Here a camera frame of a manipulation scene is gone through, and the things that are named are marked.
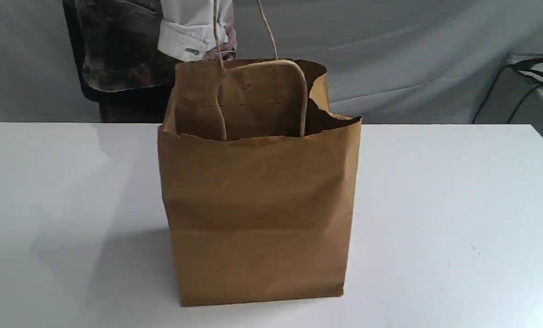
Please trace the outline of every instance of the shirt cuff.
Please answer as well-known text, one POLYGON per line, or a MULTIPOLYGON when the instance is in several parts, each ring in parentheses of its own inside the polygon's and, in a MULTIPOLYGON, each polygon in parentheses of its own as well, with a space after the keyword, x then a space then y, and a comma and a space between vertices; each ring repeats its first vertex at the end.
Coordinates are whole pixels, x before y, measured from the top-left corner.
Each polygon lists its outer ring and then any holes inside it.
MULTIPOLYGON (((228 42, 225 27, 217 25, 221 44, 228 42)), ((205 54, 215 48, 212 25, 184 26, 163 20, 160 25, 158 50, 183 62, 202 60, 205 54)))

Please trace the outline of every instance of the kraft paper bag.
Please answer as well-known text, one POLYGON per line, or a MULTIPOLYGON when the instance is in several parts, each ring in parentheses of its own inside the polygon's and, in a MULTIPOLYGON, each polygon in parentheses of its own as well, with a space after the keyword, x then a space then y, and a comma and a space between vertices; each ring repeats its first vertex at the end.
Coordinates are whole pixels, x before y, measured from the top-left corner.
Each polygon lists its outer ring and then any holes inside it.
POLYGON ((186 62, 168 106, 158 153, 182 306, 341 296, 361 118, 328 112, 326 69, 186 62))

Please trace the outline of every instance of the bag handle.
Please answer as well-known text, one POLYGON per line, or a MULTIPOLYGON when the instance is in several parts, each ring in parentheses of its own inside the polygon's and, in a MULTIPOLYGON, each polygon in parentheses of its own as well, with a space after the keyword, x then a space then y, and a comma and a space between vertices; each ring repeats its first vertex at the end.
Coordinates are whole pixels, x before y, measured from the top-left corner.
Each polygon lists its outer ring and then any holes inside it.
MULTIPOLYGON (((217 82, 217 87, 215 87, 215 109, 217 110, 217 114, 219 116, 219 125, 221 129, 221 140, 227 141, 227 131, 226 131, 226 125, 225 125, 225 117, 223 116, 223 112, 221 110, 221 106, 219 106, 219 89, 221 88, 221 84, 225 77, 227 77, 229 74, 232 74, 234 72, 244 70, 244 69, 253 69, 258 67, 269 67, 269 66, 285 66, 292 68, 299 77, 300 86, 302 89, 302 108, 300 110, 300 137, 305 136, 306 132, 306 112, 307 112, 307 83, 306 83, 306 76, 300 66, 296 64, 295 62, 291 60, 280 60, 277 54, 277 46, 275 44, 275 38, 273 36, 273 32, 271 31, 271 27, 269 26, 269 23, 267 22, 267 17, 265 16, 265 11, 263 10, 263 5, 261 4, 261 0, 257 0, 257 4, 259 6, 259 13, 261 14, 261 18, 263 19, 263 23, 265 24, 265 28, 267 29, 267 33, 269 33, 269 37, 271 39, 271 44, 273 46, 274 50, 274 60, 273 61, 264 61, 264 62, 256 62, 253 64, 248 64, 244 66, 234 67, 230 69, 225 68, 223 56, 221 54, 221 42, 219 40, 219 35, 217 31, 217 21, 218 21, 218 10, 217 10, 217 0, 213 0, 213 16, 212 16, 212 25, 213 25, 213 33, 215 36, 215 43, 217 44, 217 54, 219 59, 219 64, 221 66, 221 77, 219 78, 219 81, 217 82)), ((176 123, 174 116, 176 116, 176 111, 174 106, 171 104, 169 108, 170 116, 172 116, 172 120, 170 124, 167 124, 169 127, 171 127, 171 131, 173 134, 178 134, 176 129, 176 123)))

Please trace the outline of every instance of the white cloth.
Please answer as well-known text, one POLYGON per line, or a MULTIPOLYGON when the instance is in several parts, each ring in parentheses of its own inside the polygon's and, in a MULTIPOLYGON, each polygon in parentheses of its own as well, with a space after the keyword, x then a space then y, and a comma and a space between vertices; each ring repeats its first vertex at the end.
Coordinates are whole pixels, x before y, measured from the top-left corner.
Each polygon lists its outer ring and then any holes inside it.
MULTIPOLYGON (((161 0, 164 19, 158 50, 184 62, 202 60, 213 49, 214 0, 161 0)), ((232 24, 232 0, 218 0, 217 34, 221 43, 229 41, 225 28, 232 24)))

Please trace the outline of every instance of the black cable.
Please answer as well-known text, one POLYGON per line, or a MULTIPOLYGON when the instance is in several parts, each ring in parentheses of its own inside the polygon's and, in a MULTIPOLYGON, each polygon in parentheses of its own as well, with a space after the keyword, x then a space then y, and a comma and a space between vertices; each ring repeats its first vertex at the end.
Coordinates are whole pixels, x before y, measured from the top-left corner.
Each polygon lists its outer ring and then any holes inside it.
POLYGON ((525 93, 525 95, 522 97, 521 101, 519 101, 519 103, 515 107, 515 110, 513 110, 512 114, 509 116, 509 118, 507 120, 507 124, 511 124, 512 119, 515 118, 515 115, 517 114, 517 112, 519 112, 519 109, 521 109, 522 104, 525 103, 525 100, 528 98, 528 96, 530 96, 534 91, 536 91, 540 87, 543 87, 543 82, 541 82, 541 83, 537 84, 536 86, 532 87, 532 89, 530 89, 527 93, 525 93))
POLYGON ((480 115, 480 112, 482 111, 482 108, 488 102, 488 99, 490 99, 490 95, 492 94, 492 91, 494 90, 494 87, 496 87, 496 83, 498 82, 498 79, 502 75, 505 69, 514 66, 513 64, 508 64, 503 66, 497 73, 496 77, 494 77, 494 81, 492 81, 492 85, 490 85, 490 89, 488 89, 488 93, 486 93, 486 97, 484 97, 484 100, 478 107, 478 110, 476 111, 476 114, 474 114, 474 118, 472 119, 472 124, 476 123, 476 118, 478 118, 478 115, 480 115))

